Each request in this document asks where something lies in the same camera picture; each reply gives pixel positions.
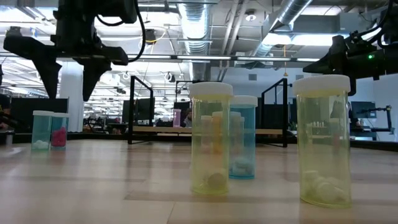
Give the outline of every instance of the black cable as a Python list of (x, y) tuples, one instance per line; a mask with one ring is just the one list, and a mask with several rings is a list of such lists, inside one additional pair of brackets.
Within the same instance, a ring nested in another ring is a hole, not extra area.
[(393, 5), (394, 1), (397, 1), (397, 0), (389, 0), (386, 14), (384, 15), (383, 19), (380, 21), (380, 23), (376, 27), (373, 27), (372, 29), (369, 29), (369, 30), (364, 31), (362, 33), (359, 33), (358, 35), (362, 36), (362, 35), (365, 35), (365, 34), (368, 34), (370, 32), (373, 32), (373, 31), (377, 30), (378, 28), (382, 27), (384, 25), (384, 23), (386, 22), (387, 18), (389, 17), (390, 13), (391, 13), (392, 5)]
[(359, 15), (360, 15), (365, 21), (374, 22), (374, 21), (370, 21), (369, 19), (367, 19), (364, 15), (362, 15), (362, 13), (359, 13)]
[(341, 10), (341, 12), (344, 12), (344, 10), (340, 6), (334, 5), (334, 6), (330, 7), (328, 10), (326, 10), (326, 12), (323, 15), (326, 15), (326, 13), (328, 13), (328, 11), (330, 11), (330, 9), (333, 9), (333, 7), (338, 7)]
[(120, 26), (121, 24), (124, 23), (123, 21), (120, 21), (120, 22), (117, 22), (117, 23), (114, 23), (114, 24), (110, 24), (110, 23), (105, 22), (104, 20), (102, 20), (102, 19), (100, 18), (100, 15), (97, 15), (97, 20), (99, 20), (102, 24), (104, 24), (104, 25), (106, 25), (106, 26)]
[(145, 34), (145, 25), (144, 25), (144, 21), (142, 20), (142, 16), (141, 13), (139, 12), (139, 7), (138, 7), (138, 0), (134, 0), (134, 7), (136, 8), (136, 12), (137, 12), (137, 16), (138, 16), (138, 20), (139, 23), (141, 25), (141, 31), (142, 31), (142, 45), (141, 45), (141, 49), (139, 51), (139, 53), (137, 54), (137, 56), (135, 58), (129, 59), (129, 62), (135, 62), (136, 60), (138, 60), (142, 53), (144, 53), (145, 50), (145, 45), (146, 45), (146, 34)]

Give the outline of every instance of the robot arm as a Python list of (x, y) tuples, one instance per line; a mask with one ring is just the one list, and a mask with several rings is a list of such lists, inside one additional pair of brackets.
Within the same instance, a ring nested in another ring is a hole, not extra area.
[[(378, 80), (380, 75), (398, 73), (398, 6), (389, 1), (389, 7), (384, 12), (383, 20), (375, 28), (363, 33), (354, 32), (346, 39), (341, 35), (333, 38), (329, 52), (319, 61), (308, 65), (303, 72), (321, 74), (341, 74), (349, 76), (351, 92), (356, 93), (356, 80), (373, 77)], [(371, 40), (363, 40), (361, 36), (381, 28)], [(383, 45), (381, 38), (388, 45)], [(381, 49), (373, 42), (377, 41)]]
[(88, 101), (102, 74), (111, 70), (111, 63), (127, 65), (144, 51), (145, 44), (137, 57), (129, 60), (121, 47), (102, 44), (94, 27), (98, 15), (121, 18), (121, 22), (107, 24), (109, 26), (132, 24), (138, 17), (145, 43), (145, 27), (137, 0), (59, 0), (58, 10), (53, 14), (57, 19), (57, 32), (51, 36), (54, 45), (12, 34), (4, 39), (4, 49), (33, 61), (50, 98), (57, 94), (58, 73), (62, 67), (56, 62), (57, 57), (71, 57), (84, 66), (83, 100)]

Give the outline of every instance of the cable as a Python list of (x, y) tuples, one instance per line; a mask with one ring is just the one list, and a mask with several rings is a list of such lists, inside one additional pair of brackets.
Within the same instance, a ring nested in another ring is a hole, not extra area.
[(370, 21), (369, 19), (367, 19), (364, 15), (362, 15), (362, 13), (359, 13), (359, 15), (360, 15), (365, 21), (374, 22), (374, 21)]
[(110, 24), (110, 23), (108, 23), (108, 22), (105, 22), (104, 20), (102, 20), (101, 18), (100, 18), (100, 15), (97, 15), (96, 16), (97, 17), (97, 20), (99, 20), (102, 24), (104, 24), (104, 25), (106, 25), (106, 26), (120, 26), (121, 24), (123, 24), (124, 22), (123, 21), (120, 21), (120, 22), (116, 22), (116, 23), (114, 23), (114, 24)]
[[(150, 50), (150, 54), (152, 54), (152, 52), (154, 51), (154, 47), (155, 47), (155, 46), (153, 46), (152, 49)], [(147, 72), (148, 72), (148, 68), (149, 68), (149, 63), (150, 63), (150, 62), (148, 62), (147, 68), (145, 69), (144, 78), (142, 79), (143, 82), (145, 81), (145, 78), (146, 78), (146, 76), (147, 76)], [(142, 89), (142, 85), (141, 85), (140, 88), (139, 88), (138, 95), (140, 94), (141, 89)]]
[(384, 15), (383, 19), (380, 21), (380, 23), (377, 26), (375, 26), (372, 29), (369, 29), (367, 31), (364, 31), (362, 33), (359, 33), (358, 35), (362, 36), (362, 35), (373, 32), (373, 31), (377, 30), (378, 28), (382, 27), (384, 25), (384, 23), (386, 22), (387, 18), (389, 17), (389, 14), (391, 13), (392, 5), (393, 5), (394, 1), (396, 1), (396, 0), (389, 0), (386, 14)]
[(162, 34), (161, 37), (159, 37), (159, 38), (156, 39), (156, 40), (146, 40), (146, 42), (147, 42), (147, 43), (154, 43), (154, 42), (157, 42), (158, 40), (161, 40), (161, 39), (164, 37), (164, 35), (166, 34), (166, 28), (164, 28), (164, 29), (165, 29), (165, 31), (163, 32), (163, 34)]
[(145, 34), (144, 21), (142, 20), (142, 16), (141, 16), (141, 13), (140, 13), (139, 7), (138, 7), (138, 1), (134, 1), (134, 7), (136, 8), (138, 20), (141, 25), (142, 45), (141, 45), (141, 49), (140, 49), (139, 53), (137, 54), (137, 56), (135, 58), (129, 59), (129, 62), (135, 62), (136, 60), (138, 60), (141, 57), (142, 53), (144, 53), (144, 50), (145, 50), (145, 42), (146, 42), (146, 38), (147, 38), (146, 34)]
[(330, 9), (333, 9), (333, 7), (338, 7), (342, 12), (344, 12), (344, 10), (343, 10), (340, 6), (334, 5), (334, 6), (330, 7), (328, 10), (326, 10), (326, 12), (324, 13), (324, 15), (326, 15), (326, 13), (328, 13), (328, 11), (330, 11)]

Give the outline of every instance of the blue container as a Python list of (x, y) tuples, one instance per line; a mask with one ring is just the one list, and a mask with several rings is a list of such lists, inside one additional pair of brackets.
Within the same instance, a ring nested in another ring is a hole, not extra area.
[(49, 149), (53, 114), (51, 111), (33, 111), (32, 150)]
[(235, 96), (231, 100), (229, 178), (254, 179), (256, 172), (255, 96)]
[(52, 116), (51, 150), (67, 148), (69, 114), (54, 113)]

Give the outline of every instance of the person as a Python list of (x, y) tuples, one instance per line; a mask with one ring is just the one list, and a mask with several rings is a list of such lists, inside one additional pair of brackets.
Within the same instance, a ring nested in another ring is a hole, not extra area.
[(353, 110), (351, 108), (351, 103), (347, 102), (348, 105), (348, 118), (349, 118), (349, 126), (352, 128), (361, 128), (362, 125), (359, 122), (359, 119), (355, 117)]
[[(6, 95), (0, 94), (0, 112), (3, 112), (5, 114), (10, 114), (11, 111), (11, 102), (10, 98)], [(0, 124), (0, 129), (7, 129), (8, 125), (1, 123)]]
[(187, 117), (184, 120), (186, 128), (192, 128), (192, 109), (188, 108), (186, 111)]

